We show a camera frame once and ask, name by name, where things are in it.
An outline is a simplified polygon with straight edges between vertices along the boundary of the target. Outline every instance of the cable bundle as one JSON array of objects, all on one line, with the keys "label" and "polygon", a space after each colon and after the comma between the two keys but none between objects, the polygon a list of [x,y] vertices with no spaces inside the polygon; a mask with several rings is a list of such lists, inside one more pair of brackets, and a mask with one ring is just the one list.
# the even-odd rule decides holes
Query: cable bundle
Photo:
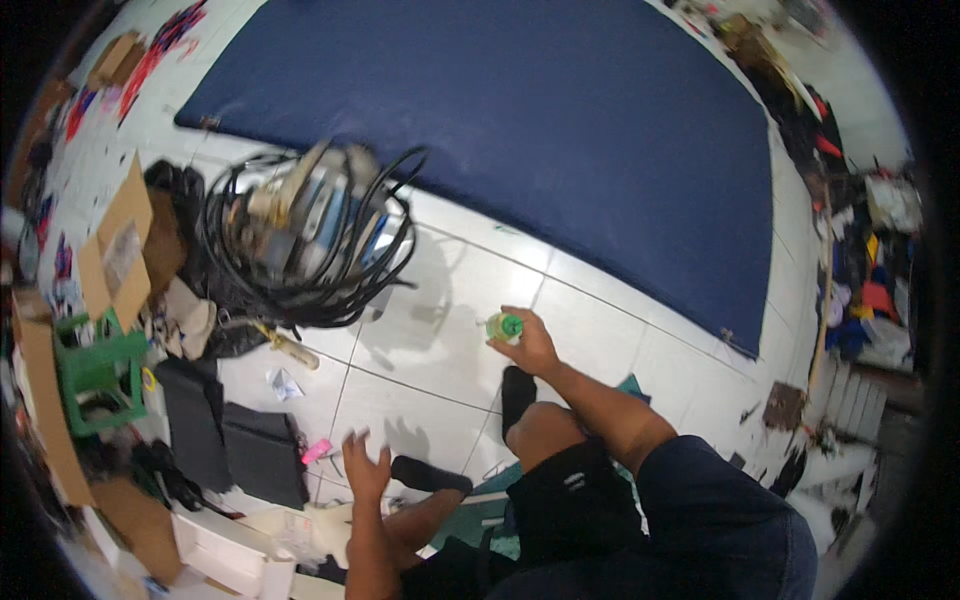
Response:
[{"label": "cable bundle", "polygon": [[[264,277],[252,268],[250,262],[243,256],[231,250],[228,240],[225,239],[225,225],[228,213],[237,200],[245,202],[245,193],[237,192],[237,179],[250,170],[275,169],[286,162],[297,160],[299,156],[286,154],[261,154],[251,156],[242,162],[231,165],[221,173],[204,197],[200,215],[201,245],[213,264],[226,274],[225,279],[236,284],[238,291],[246,294],[246,302],[241,299],[231,299],[227,306],[245,305],[246,313],[257,312],[256,316],[281,326],[304,327],[346,327],[355,323],[363,314],[364,307],[379,294],[385,287],[403,283],[397,276],[410,262],[417,245],[417,235],[413,228],[413,219],[410,216],[410,205],[396,196],[397,190],[410,182],[423,168],[426,161],[427,149],[424,146],[411,148],[398,156],[393,162],[382,169],[371,184],[367,187],[360,203],[356,216],[351,224],[349,220],[349,202],[353,198],[354,175],[350,168],[349,154],[345,153],[344,175],[347,179],[345,188],[346,205],[340,211],[333,236],[326,256],[319,268],[307,277],[284,277],[281,280]],[[401,181],[392,187],[386,186],[386,181],[396,173],[401,164],[414,156],[420,156],[417,166]],[[356,246],[360,240],[362,227],[370,216],[371,201],[374,194],[383,190],[387,199],[394,199],[402,208],[402,218],[396,235],[390,245],[380,254],[372,264],[363,268],[360,273],[348,276],[351,261],[343,260],[336,269],[331,269],[336,255],[344,251],[344,256],[354,256]],[[412,245],[410,251],[394,266],[394,260],[400,245],[408,238]]]}]

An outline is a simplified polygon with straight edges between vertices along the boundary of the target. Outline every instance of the person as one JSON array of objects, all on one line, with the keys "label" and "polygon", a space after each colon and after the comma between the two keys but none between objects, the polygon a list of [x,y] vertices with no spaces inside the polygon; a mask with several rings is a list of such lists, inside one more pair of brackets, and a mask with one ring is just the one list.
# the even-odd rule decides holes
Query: person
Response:
[{"label": "person", "polygon": [[[816,548],[790,505],[703,439],[678,436],[639,398],[563,363],[532,311],[503,310],[523,320],[516,346],[488,342],[516,363],[501,394],[503,439],[523,470],[507,490],[519,559],[448,538],[422,560],[416,552],[469,494],[469,480],[409,457],[391,465],[386,447],[375,463],[367,434],[351,432],[343,445],[355,496],[348,599],[810,597]],[[535,402],[533,376],[570,410]],[[635,478],[649,536],[611,458]],[[434,493],[381,517],[391,477]]]}]

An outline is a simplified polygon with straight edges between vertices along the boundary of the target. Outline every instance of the green stool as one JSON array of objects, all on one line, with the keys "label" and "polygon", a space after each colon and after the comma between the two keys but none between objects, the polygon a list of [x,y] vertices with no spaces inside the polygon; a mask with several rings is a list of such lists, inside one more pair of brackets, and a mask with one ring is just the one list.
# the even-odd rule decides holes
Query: green stool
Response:
[{"label": "green stool", "polygon": [[[124,335],[111,308],[97,322],[92,345],[71,347],[74,329],[89,321],[86,314],[54,323],[54,353],[63,407],[70,434],[75,438],[93,435],[147,416],[143,406],[141,367],[149,345],[142,331]],[[85,415],[78,396],[101,395],[110,414]]]}]

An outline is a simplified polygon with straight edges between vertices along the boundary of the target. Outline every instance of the white tile floor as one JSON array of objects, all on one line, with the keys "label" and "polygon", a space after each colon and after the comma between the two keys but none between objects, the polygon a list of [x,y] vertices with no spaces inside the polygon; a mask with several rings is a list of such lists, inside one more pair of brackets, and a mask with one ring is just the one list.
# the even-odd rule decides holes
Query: white tile floor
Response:
[{"label": "white tile floor", "polygon": [[[207,2],[207,16],[187,36],[198,41],[196,49],[180,61],[179,52],[164,58],[119,129],[98,96],[76,138],[58,145],[48,180],[60,207],[39,274],[46,292],[60,232],[76,250],[87,229],[96,228],[107,207],[104,200],[126,174],[129,163],[121,164],[121,156],[137,151],[144,166],[163,156],[191,164],[210,181],[229,162],[265,148],[172,123],[176,110],[263,1]],[[173,11],[188,4],[190,0],[128,3],[91,48],[78,70],[80,81],[114,36],[131,28],[151,36]],[[715,48],[709,50],[731,65]],[[734,76],[745,81],[738,72]],[[771,130],[770,137],[774,235],[758,361],[743,358],[669,308],[572,256],[415,190],[411,202],[420,242],[404,277],[420,288],[396,289],[375,323],[303,331],[304,342],[322,354],[314,372],[266,348],[222,361],[226,398],[256,410],[292,413],[309,444],[320,438],[337,443],[351,428],[369,427],[372,451],[388,442],[395,451],[481,482],[515,457],[500,441],[497,388],[507,361],[483,345],[477,324],[501,303],[512,303],[540,313],[564,360],[612,385],[634,372],[652,396],[653,408],[679,431],[703,436],[724,456],[739,451],[754,476],[763,468],[775,475],[787,438],[765,434],[756,418],[740,426],[739,417],[766,398],[775,379],[805,387],[811,332],[816,330],[817,248],[803,182],[785,156],[780,136]],[[304,397],[278,402],[265,380],[273,367],[292,374]],[[563,403],[539,384],[541,399]],[[337,468],[342,472],[342,464]],[[329,461],[311,465],[305,476],[318,501],[352,498]],[[388,492],[416,497],[396,482]],[[239,490],[224,494],[222,501],[238,511],[264,504]]]}]

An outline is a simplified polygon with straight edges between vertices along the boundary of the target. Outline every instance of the bottle cap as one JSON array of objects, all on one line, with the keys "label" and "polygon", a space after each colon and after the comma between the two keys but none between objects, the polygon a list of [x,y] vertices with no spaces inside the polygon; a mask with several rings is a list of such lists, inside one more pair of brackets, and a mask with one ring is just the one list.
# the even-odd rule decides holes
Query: bottle cap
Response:
[{"label": "bottle cap", "polygon": [[517,315],[507,315],[500,323],[500,329],[513,337],[523,331],[523,321]]}]

